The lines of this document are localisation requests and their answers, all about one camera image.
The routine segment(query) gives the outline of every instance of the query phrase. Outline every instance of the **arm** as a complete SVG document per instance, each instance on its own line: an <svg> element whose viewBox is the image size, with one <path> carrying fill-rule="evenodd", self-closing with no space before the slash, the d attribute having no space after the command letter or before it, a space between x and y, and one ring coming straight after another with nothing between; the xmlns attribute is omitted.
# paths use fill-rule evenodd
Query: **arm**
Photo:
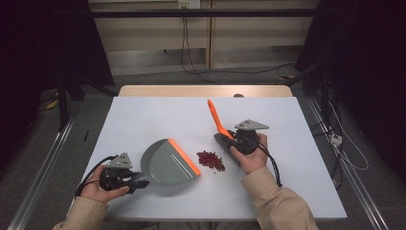
<svg viewBox="0 0 406 230"><path fill-rule="evenodd" d="M258 134L259 141L267 147L267 139ZM317 229L307 203L292 190L280 188L266 167L267 156L260 149L243 155L231 147L234 157L247 175L242 185L257 209L261 229Z"/></svg>
<svg viewBox="0 0 406 230"><path fill-rule="evenodd" d="M89 183L83 188L66 217L64 222L57 224L57 229L99 229L105 214L107 213L107 202L113 198L125 195L128 187L122 187L113 191L105 191L99 186L99 179L105 166L98 167L90 176Z"/></svg>

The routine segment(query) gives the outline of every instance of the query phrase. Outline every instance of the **black curtain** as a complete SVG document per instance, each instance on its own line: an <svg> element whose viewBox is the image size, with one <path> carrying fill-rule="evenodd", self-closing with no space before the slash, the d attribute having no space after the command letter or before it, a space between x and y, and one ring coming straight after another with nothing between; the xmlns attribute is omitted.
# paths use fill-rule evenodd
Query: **black curtain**
<svg viewBox="0 0 406 230"><path fill-rule="evenodd" d="M113 84L94 19L84 12L90 12L86 0L0 2L2 165L24 138L40 93L56 88L58 75Z"/></svg>

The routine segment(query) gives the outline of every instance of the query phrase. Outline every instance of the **metal rail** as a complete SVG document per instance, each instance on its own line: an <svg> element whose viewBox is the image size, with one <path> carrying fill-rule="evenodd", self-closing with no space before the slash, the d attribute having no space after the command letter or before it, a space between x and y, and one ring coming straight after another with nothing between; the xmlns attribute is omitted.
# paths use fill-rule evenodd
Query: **metal rail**
<svg viewBox="0 0 406 230"><path fill-rule="evenodd" d="M313 110L314 115L317 118L317 121L320 123L320 126L323 132L327 132L327 127L323 123L323 118L320 114L321 108L318 103L314 99L307 98L308 103L310 104L311 109ZM338 156L339 150L335 145L331 145L334 150L334 154ZM346 153L342 150L341 154L343 154L346 158ZM358 197L362 207L370 222L375 230L382 230L382 229L389 229L385 219L383 218L381 212L379 211L378 206L376 205L375 201L373 200L371 194L368 192L367 188L365 187L364 183L362 183L361 178L358 176L356 170L349 166L343 157L340 157L340 165L343 169L344 174L346 175L347 179L350 182L352 189L354 190L356 196Z"/></svg>
<svg viewBox="0 0 406 230"><path fill-rule="evenodd" d="M71 116L71 119L68 121L65 128L56 135L56 139L51 149L49 150L48 155L41 166L41 169L36 175L33 184L31 185L29 191L26 193L23 201L21 202L14 217L12 218L8 230L19 230L26 227L31 213L33 212L34 207L38 202L39 197L41 196L42 190L46 182L48 181L51 170L53 169L54 164L57 161L57 157L62 150L63 144L65 143L72 128L73 122L79 112L80 104L78 103L76 104L76 106L77 107L73 112L73 116Z"/></svg>

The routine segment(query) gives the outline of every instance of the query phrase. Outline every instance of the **power outlet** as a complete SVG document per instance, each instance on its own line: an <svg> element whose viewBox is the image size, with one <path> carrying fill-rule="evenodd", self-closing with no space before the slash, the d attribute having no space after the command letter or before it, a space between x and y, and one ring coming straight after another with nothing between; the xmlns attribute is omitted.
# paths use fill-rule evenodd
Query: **power outlet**
<svg viewBox="0 0 406 230"><path fill-rule="evenodd" d="M188 9L189 0L178 0L178 7L179 7L179 9Z"/></svg>
<svg viewBox="0 0 406 230"><path fill-rule="evenodd" d="M189 9L200 9L200 0L190 0Z"/></svg>

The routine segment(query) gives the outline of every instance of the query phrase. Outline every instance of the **orange brush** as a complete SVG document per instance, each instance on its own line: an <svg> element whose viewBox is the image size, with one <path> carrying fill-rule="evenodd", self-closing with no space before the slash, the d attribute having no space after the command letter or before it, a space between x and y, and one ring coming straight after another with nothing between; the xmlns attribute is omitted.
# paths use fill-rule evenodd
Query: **orange brush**
<svg viewBox="0 0 406 230"><path fill-rule="evenodd" d="M218 132L225 135L225 136L227 136L228 138L234 140L234 137L227 131L226 128L224 128L221 125L220 119L218 119L218 115L217 115L217 112L215 111L215 107L214 107L214 104L213 104L212 100L208 99L207 104L209 105L209 109L210 109L210 112L212 113L212 116L213 116L215 125L217 126Z"/></svg>

